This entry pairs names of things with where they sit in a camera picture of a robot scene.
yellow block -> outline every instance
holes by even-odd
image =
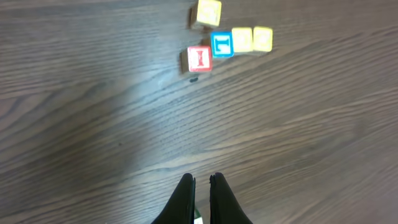
[[[268,27],[255,27],[253,35],[253,48],[255,51],[270,52],[272,50],[273,31]]]
[[[215,0],[199,0],[197,21],[219,26],[221,18],[221,2]]]
[[[232,28],[232,38],[235,53],[245,53],[253,51],[253,34],[251,27]]]

wooden block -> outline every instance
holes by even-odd
[[[268,27],[256,26],[253,31],[253,51],[266,54],[272,50],[273,31]]]
[[[198,73],[211,72],[213,62],[209,46],[189,47],[181,53],[182,74],[193,77]]]
[[[211,47],[213,59],[227,59],[234,56],[232,32],[212,32],[203,45]]]
[[[253,52],[253,29],[251,27],[232,28],[233,47],[236,55]]]
[[[221,2],[215,0],[199,0],[192,8],[191,28],[208,30],[220,25]]]

block face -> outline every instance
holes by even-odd
[[[232,28],[232,36],[235,53],[253,51],[253,33],[251,27]]]
[[[272,50],[273,31],[268,27],[255,27],[253,48],[256,51],[270,52]]]
[[[213,32],[210,39],[213,58],[230,58],[234,56],[232,32]]]
[[[189,47],[187,54],[189,72],[210,72],[213,68],[209,46]]]
[[[215,0],[199,0],[196,16],[198,22],[218,27],[221,18],[221,2]]]

